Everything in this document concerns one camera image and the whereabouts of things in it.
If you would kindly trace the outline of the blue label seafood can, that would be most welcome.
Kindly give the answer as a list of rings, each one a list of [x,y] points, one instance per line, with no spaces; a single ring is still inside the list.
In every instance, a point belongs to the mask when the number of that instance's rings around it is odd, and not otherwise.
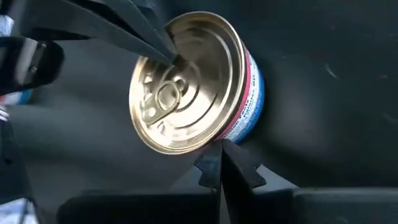
[[[266,81],[235,28],[208,11],[177,16],[166,28],[181,62],[138,58],[129,87],[137,135],[170,155],[243,140],[261,115]]]

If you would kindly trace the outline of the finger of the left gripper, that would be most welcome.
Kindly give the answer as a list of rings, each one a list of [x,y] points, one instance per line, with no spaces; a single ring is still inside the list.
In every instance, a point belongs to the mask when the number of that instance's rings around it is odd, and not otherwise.
[[[152,0],[137,0],[138,5],[150,9],[156,14],[164,26],[164,21],[158,16],[155,3]],[[17,13],[16,20],[20,23],[20,33],[35,40],[86,40],[95,39],[75,32],[79,20],[74,16],[73,6],[67,0],[9,0],[9,10],[17,3],[24,6]],[[156,60],[171,64],[173,60]]]
[[[137,0],[67,0],[79,20],[75,32],[154,60],[173,60],[177,50],[155,13]]]

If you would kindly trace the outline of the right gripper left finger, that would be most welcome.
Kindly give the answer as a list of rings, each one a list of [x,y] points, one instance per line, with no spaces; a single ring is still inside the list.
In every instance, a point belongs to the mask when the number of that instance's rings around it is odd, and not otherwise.
[[[219,224],[221,141],[201,148],[169,189],[92,191],[67,200],[58,224]]]

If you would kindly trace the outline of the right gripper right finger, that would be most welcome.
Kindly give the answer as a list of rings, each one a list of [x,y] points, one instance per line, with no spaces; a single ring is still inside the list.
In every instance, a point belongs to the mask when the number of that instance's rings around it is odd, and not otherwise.
[[[398,188],[299,187],[230,140],[222,178],[238,224],[398,224]]]

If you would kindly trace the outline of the black table mat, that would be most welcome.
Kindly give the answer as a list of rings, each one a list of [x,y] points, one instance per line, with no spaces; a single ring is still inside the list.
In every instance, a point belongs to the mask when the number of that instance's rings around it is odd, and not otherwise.
[[[166,19],[211,11],[266,79],[239,148],[300,187],[277,222],[398,224],[398,0],[144,0]],[[10,106],[17,158],[43,224],[84,193],[189,188],[197,152],[148,148],[128,112],[137,55],[63,41],[59,78]]]

